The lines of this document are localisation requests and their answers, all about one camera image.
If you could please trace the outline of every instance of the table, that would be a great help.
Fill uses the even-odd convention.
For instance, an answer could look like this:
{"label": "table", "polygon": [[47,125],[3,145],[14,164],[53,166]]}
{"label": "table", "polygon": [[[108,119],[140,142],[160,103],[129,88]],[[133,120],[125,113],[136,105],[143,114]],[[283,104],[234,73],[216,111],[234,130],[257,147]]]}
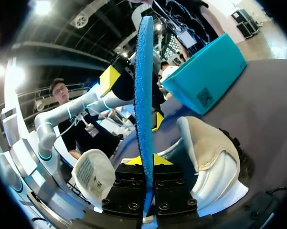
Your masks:
{"label": "table", "polygon": [[[153,133],[157,152],[181,137],[176,127],[178,117],[202,118],[174,98],[161,108],[165,120]],[[249,192],[236,206],[258,191],[287,186],[287,60],[248,62],[242,75],[203,119],[237,137],[254,162]],[[138,155],[136,133],[132,133],[121,144],[114,167],[122,158]]]}

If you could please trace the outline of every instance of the badge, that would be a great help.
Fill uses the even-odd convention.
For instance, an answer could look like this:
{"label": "badge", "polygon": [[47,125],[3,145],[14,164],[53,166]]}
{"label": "badge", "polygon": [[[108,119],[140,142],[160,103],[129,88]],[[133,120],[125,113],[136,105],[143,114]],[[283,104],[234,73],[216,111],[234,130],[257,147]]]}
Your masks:
{"label": "badge", "polygon": [[95,137],[99,133],[99,131],[91,123],[88,124],[85,130],[91,135],[91,137]]}

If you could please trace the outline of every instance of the blue sponge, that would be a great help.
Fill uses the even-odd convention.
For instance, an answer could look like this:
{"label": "blue sponge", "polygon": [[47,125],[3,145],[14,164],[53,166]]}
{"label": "blue sponge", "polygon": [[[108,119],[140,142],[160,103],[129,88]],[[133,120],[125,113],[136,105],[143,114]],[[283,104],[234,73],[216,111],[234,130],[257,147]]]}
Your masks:
{"label": "blue sponge", "polygon": [[144,216],[153,199],[153,153],[155,152],[151,129],[153,43],[153,18],[143,17],[137,39],[134,103],[137,138],[147,187]]}

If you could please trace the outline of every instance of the cyan cardboard box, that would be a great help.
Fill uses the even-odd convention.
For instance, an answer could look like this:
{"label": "cyan cardboard box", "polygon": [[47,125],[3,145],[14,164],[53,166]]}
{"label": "cyan cardboard box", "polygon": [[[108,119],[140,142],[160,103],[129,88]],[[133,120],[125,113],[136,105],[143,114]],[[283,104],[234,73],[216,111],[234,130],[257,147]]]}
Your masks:
{"label": "cyan cardboard box", "polygon": [[246,65],[238,47],[225,34],[194,54],[162,84],[180,103],[204,115]]}

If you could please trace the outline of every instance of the eyeglasses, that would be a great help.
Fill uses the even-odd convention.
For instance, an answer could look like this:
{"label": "eyeglasses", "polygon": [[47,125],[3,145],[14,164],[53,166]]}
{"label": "eyeglasses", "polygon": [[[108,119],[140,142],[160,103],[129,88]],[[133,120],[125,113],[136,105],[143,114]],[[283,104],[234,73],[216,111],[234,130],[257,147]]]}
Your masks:
{"label": "eyeglasses", "polygon": [[53,94],[58,95],[60,92],[64,91],[66,88],[67,88],[66,85],[63,85],[59,89],[56,89]]}

